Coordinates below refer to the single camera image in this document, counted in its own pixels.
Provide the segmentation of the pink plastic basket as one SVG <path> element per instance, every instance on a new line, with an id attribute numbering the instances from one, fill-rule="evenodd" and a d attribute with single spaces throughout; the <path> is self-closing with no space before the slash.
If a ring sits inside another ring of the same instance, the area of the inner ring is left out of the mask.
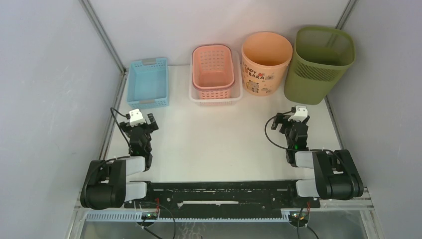
<path id="1" fill-rule="evenodd" d="M 235 83 L 232 53 L 225 45 L 203 45 L 192 53 L 192 85 L 201 100 L 228 99 Z"/>

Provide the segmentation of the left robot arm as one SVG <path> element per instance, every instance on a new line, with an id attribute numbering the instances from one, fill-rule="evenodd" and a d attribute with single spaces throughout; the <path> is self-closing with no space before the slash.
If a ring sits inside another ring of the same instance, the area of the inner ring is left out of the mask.
<path id="1" fill-rule="evenodd" d="M 156 195 L 147 189 L 147 182 L 129 182 L 127 177 L 150 169 L 151 134 L 159 127 L 153 114 L 144 117 L 140 110 L 130 111 L 126 118 L 118 128 L 128 143 L 128 155 L 90 162 L 80 194 L 84 208 L 120 208 L 133 200 L 145 208 L 155 203 Z"/>

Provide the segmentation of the blue plastic basket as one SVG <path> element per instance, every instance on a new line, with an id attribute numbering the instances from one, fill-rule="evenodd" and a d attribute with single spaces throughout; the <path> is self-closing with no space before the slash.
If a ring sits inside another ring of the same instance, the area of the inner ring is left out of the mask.
<path id="1" fill-rule="evenodd" d="M 133 109 L 152 109 L 169 105 L 168 59 L 133 61 L 127 78 L 126 101 Z"/>

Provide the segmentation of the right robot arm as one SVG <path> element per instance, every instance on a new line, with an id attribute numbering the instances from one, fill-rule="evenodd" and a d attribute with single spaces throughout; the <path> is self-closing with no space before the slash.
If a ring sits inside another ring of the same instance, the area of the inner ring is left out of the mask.
<path id="1" fill-rule="evenodd" d="M 286 138 L 286 161 L 293 167 L 311 169 L 313 179 L 300 179 L 291 190 L 288 202 L 301 207 L 308 198 L 350 200 L 363 195 L 363 182 L 350 152 L 346 149 L 308 148 L 308 121 L 310 116 L 290 111 L 277 113 L 266 123 L 272 130 L 278 129 Z"/>

